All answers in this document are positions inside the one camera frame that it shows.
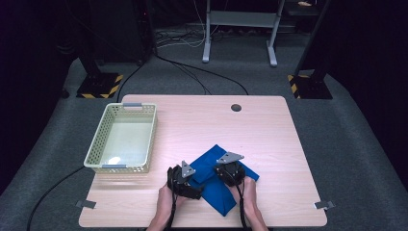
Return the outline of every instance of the table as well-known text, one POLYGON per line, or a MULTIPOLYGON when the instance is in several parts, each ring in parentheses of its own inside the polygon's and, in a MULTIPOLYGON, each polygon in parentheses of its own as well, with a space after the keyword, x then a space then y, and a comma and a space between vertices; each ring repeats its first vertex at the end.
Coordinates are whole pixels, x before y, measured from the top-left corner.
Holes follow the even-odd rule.
MULTIPOLYGON (((122 102, 156 103, 158 124, 150 171, 95 174, 83 208, 83 227, 146 227, 169 167, 188 164, 215 144, 242 154, 256 171, 258 204, 269 227, 323 226, 327 222, 286 101, 281 96, 126 95, 122 102), (239 112, 231 110, 239 104, 239 112)), ((239 208, 226 217, 203 198, 176 211, 172 227, 242 227, 239 208)))
POLYGON ((276 13, 249 13, 212 11, 211 0, 207 0, 205 45, 202 59, 203 63, 208 63, 210 61, 211 25, 249 26, 272 28, 270 39, 267 41, 267 49, 269 54, 269 64, 276 67, 278 62, 273 49, 273 43, 276 39, 276 33, 278 31, 285 0, 279 0, 278 2, 278 10, 276 13))

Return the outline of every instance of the plastic basket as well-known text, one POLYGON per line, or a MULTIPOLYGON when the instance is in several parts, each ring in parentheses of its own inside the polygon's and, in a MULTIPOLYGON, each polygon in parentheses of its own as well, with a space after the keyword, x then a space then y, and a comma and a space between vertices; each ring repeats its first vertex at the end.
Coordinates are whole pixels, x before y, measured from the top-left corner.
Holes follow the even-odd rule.
POLYGON ((155 104, 108 104, 84 166, 96 173, 148 172, 156 125, 155 104))

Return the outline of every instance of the hand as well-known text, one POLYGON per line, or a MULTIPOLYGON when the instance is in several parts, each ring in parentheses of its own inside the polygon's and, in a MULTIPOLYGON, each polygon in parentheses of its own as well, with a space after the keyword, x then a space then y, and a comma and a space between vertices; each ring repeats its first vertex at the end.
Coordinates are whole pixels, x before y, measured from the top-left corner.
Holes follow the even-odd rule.
MULTIPOLYGON (((235 201, 237 204, 240 204, 240 193, 236 186, 229 187, 231 194, 234 196, 235 201)), ((254 179, 245 176, 243 178, 243 182, 239 185, 240 191, 242 193, 243 198, 243 209, 245 212, 245 216, 248 219, 249 223, 251 224, 253 231, 264 231, 268 230, 267 225, 262 218, 261 211, 258 209, 258 205, 256 203, 256 182, 254 179)))
MULTIPOLYGON (((172 198, 173 192, 168 188, 167 185, 164 185, 159 189, 159 198, 157 199, 157 208, 156 215, 150 222, 148 231, 161 231, 166 228, 167 222, 170 218, 171 207, 173 204, 172 198)), ((177 196, 176 208, 180 208, 184 201, 187 198, 184 196, 177 196)))

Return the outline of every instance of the blue towel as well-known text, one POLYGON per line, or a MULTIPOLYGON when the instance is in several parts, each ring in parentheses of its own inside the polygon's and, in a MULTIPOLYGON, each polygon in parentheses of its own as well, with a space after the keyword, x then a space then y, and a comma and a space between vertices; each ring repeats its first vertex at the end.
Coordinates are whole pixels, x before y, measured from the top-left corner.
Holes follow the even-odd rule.
MULTIPOLYGON (((219 211, 223 216, 237 204, 229 189, 218 178, 213 167, 217 165, 217 160, 226 153, 224 149, 215 145, 197 160, 192 162, 190 166, 195 169, 195 174, 190 179, 189 183, 195 188, 204 187, 202 197, 219 211)), ((240 164, 245 169, 246 176, 251 177, 255 181, 259 175, 246 167, 243 163, 240 164)))

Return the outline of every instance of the gray carpet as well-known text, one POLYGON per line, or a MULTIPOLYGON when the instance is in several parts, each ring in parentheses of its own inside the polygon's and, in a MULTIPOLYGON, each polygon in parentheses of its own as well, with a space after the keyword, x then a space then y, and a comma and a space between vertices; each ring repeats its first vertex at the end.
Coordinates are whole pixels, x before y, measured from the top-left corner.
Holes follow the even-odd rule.
MULTIPOLYGON (((279 34, 276 68, 268 64, 266 39, 241 37, 215 41, 208 64, 201 62, 202 45, 166 46, 159 49, 159 55, 234 79, 249 94, 286 98, 320 198, 337 205, 326 212, 328 223, 319 230, 408 230, 408 193, 347 90, 326 76, 324 81, 333 100, 294 99, 287 76, 293 74, 308 36, 279 34)), ((127 78, 138 67, 106 64, 100 68, 127 78)), ((212 94, 245 94, 231 81, 199 70, 191 69, 191 72, 212 94)), ((59 101, 36 146, 0 197, 0 230, 26 229, 29 216, 43 194, 83 165, 104 108, 117 97, 76 98, 76 90, 85 76, 85 70, 76 60, 65 81, 71 96, 59 101)), ((123 86, 119 100, 130 93, 204 92, 199 83, 174 65, 151 57, 123 86)), ((82 169, 48 194, 33 217, 32 230, 85 230, 78 224, 81 209, 75 204, 87 197, 93 175, 92 170, 82 169)))

